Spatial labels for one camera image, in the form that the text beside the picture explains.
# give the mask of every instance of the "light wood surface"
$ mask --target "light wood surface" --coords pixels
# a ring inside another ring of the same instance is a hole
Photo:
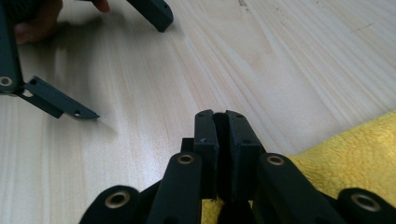
[[[167,3],[161,34],[126,1],[64,0],[59,33],[19,47],[25,80],[101,118],[0,96],[0,223],[78,223],[104,189],[145,189],[202,110],[242,113],[267,151],[294,154],[396,109],[394,0]]]

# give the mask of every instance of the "metal ring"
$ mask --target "metal ring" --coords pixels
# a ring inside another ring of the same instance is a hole
[[[381,210],[381,205],[376,200],[372,199],[371,197],[369,197],[367,195],[364,195],[361,193],[355,193],[355,194],[352,194],[350,196],[350,198],[352,199],[352,202],[354,202],[361,208],[366,209],[367,211],[378,212],[379,210]]]
[[[108,208],[119,208],[119,207],[123,207],[126,203],[128,203],[130,199],[131,196],[128,191],[120,190],[110,194],[106,198],[105,205]]]
[[[8,87],[10,85],[12,85],[12,79],[11,78],[9,78],[9,77],[0,77],[0,86]]]
[[[269,156],[267,157],[267,161],[273,165],[283,165],[285,161],[278,156]]]
[[[178,161],[178,163],[181,163],[181,164],[190,164],[190,163],[194,162],[194,157],[185,154],[185,155],[181,155],[181,156],[177,157],[177,161]]]

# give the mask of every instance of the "wooden table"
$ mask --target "wooden table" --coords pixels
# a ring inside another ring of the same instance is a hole
[[[158,33],[126,1],[68,1],[52,39],[20,46],[36,75],[101,118],[54,119],[0,97],[0,223],[78,223],[104,189],[161,179],[202,110],[244,114],[294,154],[396,108],[392,0],[167,0]]]

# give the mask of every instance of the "yellow towel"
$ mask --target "yellow towel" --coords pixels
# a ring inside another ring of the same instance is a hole
[[[396,207],[396,111],[288,156],[323,193],[367,189]],[[220,200],[203,200],[202,223],[215,224]]]

